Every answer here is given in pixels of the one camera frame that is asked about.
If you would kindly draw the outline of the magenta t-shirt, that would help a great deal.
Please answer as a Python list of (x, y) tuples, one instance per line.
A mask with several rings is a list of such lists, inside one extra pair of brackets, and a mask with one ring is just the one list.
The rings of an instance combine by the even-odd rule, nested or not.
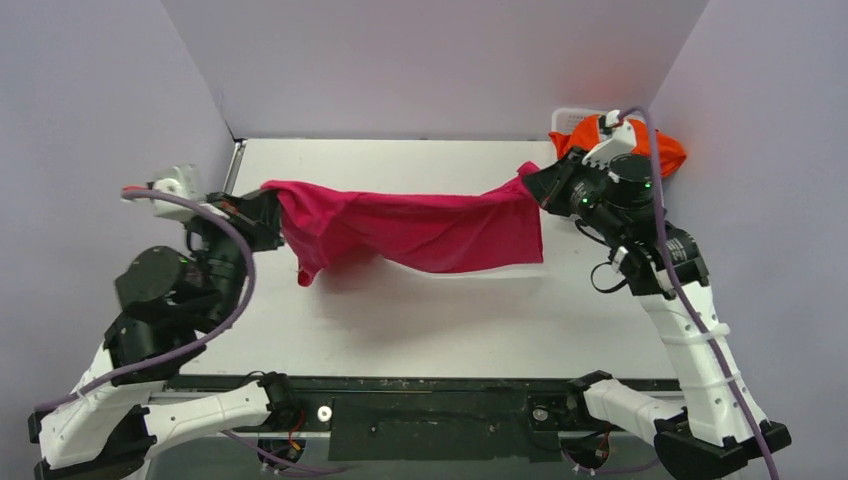
[(308, 287), (355, 253), (433, 274), (542, 263), (540, 209), (523, 183), (539, 170), (526, 162), (511, 180), (479, 195), (338, 191), (284, 180), (261, 189), (281, 208), (297, 283)]

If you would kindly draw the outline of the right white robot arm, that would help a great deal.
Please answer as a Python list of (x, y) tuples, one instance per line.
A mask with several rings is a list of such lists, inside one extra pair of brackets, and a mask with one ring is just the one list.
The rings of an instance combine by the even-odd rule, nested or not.
[(650, 317), (677, 376), (674, 405), (596, 371), (573, 381), (569, 422), (604, 421), (650, 445), (676, 479), (720, 479), (756, 458), (771, 462), (792, 442), (749, 392), (714, 306), (705, 261), (693, 237), (666, 220), (652, 160), (622, 154), (594, 166), (572, 150), (527, 175), (524, 185), (550, 214), (595, 230), (609, 265)]

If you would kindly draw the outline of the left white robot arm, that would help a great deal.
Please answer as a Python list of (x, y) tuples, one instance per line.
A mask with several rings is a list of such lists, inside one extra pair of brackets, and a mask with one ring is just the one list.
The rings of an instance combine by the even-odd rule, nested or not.
[(41, 451), (38, 479), (123, 479), (188, 441), (237, 428), (284, 430), (302, 414), (288, 377), (276, 372), (195, 400), (150, 401), (244, 313), (256, 287), (255, 254), (283, 245), (276, 197), (257, 190), (191, 200), (152, 186), (121, 196), (173, 206), (187, 236), (202, 244), (186, 252), (151, 247), (116, 279), (120, 313), (90, 367), (71, 393), (29, 417)]

